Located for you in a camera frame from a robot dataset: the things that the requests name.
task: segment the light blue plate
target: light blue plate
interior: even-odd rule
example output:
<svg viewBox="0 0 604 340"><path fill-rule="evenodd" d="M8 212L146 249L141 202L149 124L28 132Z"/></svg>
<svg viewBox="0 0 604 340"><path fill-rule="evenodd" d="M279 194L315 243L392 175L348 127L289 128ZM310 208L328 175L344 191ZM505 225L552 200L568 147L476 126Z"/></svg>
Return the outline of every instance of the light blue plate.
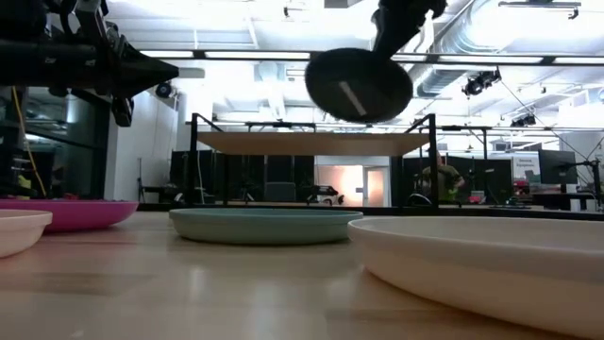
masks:
<svg viewBox="0 0 604 340"><path fill-rule="evenodd" d="M307 245L348 238L362 212L298 209L201 208L170 211L184 238L240 245Z"/></svg>

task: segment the sign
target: sign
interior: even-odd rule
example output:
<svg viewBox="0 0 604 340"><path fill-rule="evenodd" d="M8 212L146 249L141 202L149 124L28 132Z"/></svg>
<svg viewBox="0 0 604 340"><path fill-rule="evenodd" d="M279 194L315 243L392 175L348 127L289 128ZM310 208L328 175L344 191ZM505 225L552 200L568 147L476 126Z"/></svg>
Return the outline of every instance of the sign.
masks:
<svg viewBox="0 0 604 340"><path fill-rule="evenodd" d="M531 171L533 175L541 174L539 158L537 157L514 157L512 158L512 167L515 179L526 179L527 171Z"/></svg>

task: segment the pink plate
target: pink plate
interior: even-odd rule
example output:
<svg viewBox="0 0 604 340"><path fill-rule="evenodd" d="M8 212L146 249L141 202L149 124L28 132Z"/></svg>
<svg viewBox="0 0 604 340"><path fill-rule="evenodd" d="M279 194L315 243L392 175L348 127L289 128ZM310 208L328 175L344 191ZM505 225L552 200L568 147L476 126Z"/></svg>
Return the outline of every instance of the pink plate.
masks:
<svg viewBox="0 0 604 340"><path fill-rule="evenodd" d="M136 212L139 202L103 200L0 199L0 209L51 212L53 223L44 231L107 228Z"/></svg>

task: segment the yellow cable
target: yellow cable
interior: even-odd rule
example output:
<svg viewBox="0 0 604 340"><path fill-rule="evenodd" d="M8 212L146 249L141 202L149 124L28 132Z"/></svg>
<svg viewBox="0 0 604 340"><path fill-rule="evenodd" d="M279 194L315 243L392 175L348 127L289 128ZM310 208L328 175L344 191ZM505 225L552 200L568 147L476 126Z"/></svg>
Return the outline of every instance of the yellow cable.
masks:
<svg viewBox="0 0 604 340"><path fill-rule="evenodd" d="M17 114L19 114L19 125L21 126L21 131L23 132L23 143L25 144L25 149L27 149L27 154L29 155L29 161L31 162L31 167L34 169L34 174L38 179L38 183L40 184L40 188L42 189L42 194L44 198L46 198L46 189L44 188L44 183L40 178L40 174L38 174L38 167L36 167L36 162L34 161L34 157L31 154L31 148L29 147L29 141L25 136L25 122L23 120L23 114L21 113L21 103L19 103L19 97L17 96L17 89L12 87L12 96L15 101L15 107L17 108Z"/></svg>

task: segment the green shirt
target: green shirt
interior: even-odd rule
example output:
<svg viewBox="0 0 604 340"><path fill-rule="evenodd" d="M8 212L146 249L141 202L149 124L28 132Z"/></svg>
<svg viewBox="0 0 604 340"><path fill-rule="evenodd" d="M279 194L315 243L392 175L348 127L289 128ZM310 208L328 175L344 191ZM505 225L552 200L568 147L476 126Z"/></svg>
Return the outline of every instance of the green shirt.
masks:
<svg viewBox="0 0 604 340"><path fill-rule="evenodd" d="M427 167L422 171L425 181L430 181L430 168ZM460 180L461 176L457 170L451 165L440 165L438 167L438 196L442 201L454 201L457 195L455 184Z"/></svg>

